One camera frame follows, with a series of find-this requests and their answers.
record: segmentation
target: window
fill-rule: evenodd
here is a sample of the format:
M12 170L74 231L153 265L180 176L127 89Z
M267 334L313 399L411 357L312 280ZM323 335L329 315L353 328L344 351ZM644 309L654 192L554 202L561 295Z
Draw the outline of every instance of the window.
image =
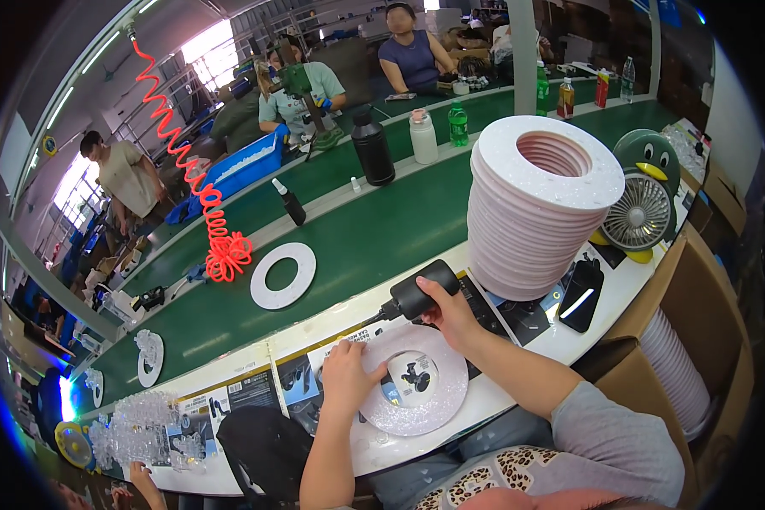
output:
M232 26L219 21L181 46L185 62L192 62L195 74L210 91L232 81L232 68L238 65Z
M92 217L92 211L98 210L102 202L102 187L97 178L99 165L77 153L59 183L54 205L77 229Z

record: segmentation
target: stack of foam rings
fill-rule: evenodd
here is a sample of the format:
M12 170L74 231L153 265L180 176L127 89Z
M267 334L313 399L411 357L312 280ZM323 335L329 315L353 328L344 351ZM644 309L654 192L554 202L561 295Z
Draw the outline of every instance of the stack of foam rings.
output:
M660 379L686 440L693 440L708 420L711 397L683 342L660 308L640 337L640 350Z
M552 290L625 186L618 160L595 137L529 115L484 128L470 169L470 269L513 301Z

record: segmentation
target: glove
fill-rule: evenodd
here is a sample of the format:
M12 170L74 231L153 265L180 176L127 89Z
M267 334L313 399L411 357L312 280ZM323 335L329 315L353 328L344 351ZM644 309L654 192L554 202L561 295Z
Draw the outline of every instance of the glove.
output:
M291 132L289 132L289 126L286 126L286 124L278 124L278 127L275 128L275 136L279 136L283 140L284 145L289 142L289 135L291 135Z
M331 99L328 97L321 97L319 99L315 99L315 106L317 108L320 108L323 112L328 113L331 111Z

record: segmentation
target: red coiled air hose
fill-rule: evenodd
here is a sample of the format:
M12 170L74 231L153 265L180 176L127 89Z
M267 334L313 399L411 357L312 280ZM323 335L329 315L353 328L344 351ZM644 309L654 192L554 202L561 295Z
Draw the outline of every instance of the red coiled air hose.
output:
M170 120L173 118L173 108L167 106L167 97L164 95L153 96L153 92L159 87L158 76L147 74L156 65L156 59L149 56L147 53L143 53L139 49L139 44L133 40L133 49L136 50L136 54L145 60L150 61L150 65L144 69L139 76L136 76L136 81L141 82L143 80L153 80L153 86L150 87L150 91L145 94L142 99L143 103L149 103L151 101L161 101L161 105L156 108L156 111L151 114L151 118L157 118L162 115L162 119L159 122L156 132L159 138L167 138L171 136L170 141L167 143L167 152L170 154L178 154L176 158L176 167L184 168L184 180L190 184L190 190L198 197L201 205L204 207L204 219L207 223L207 233L210 238L210 251L207 255L207 274L210 275L213 281L232 281L235 279L235 271L243 273L241 269L242 265L247 265L252 262L252 243L249 239L241 235L240 232L233 232L229 235L227 230L227 221L224 219L223 210L211 210L216 206L221 205L221 192L217 189L213 189L213 184L207 184L204 189L196 190L196 186L204 182L204 178L207 176L206 172L199 176L189 177L190 172L193 171L197 159L191 161L182 161L187 153L190 151L190 144L184 145L184 147L173 148L173 143L181 132L181 128L176 127L173 130L162 132L164 128L170 124Z

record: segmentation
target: blue plastic bin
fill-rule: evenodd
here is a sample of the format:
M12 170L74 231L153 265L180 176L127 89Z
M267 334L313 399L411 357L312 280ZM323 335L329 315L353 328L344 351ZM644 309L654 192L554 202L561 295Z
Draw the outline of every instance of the blue plastic bin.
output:
M278 141L278 143L275 144L275 150L271 153L251 162L246 167L238 169L238 171L230 174L230 176L215 183L215 179L219 178L221 174L232 168L235 164L255 153L259 153L266 147L272 147L273 143L275 143L275 134L271 133L261 139L255 140L255 142L242 148L229 158L215 164L207 172L202 188L206 186L207 183L214 183L214 188L221 192L221 199L226 200L235 193L238 193L241 189L245 189L250 184L253 184L256 180L264 178L273 171L280 169L281 157L283 156L283 143Z

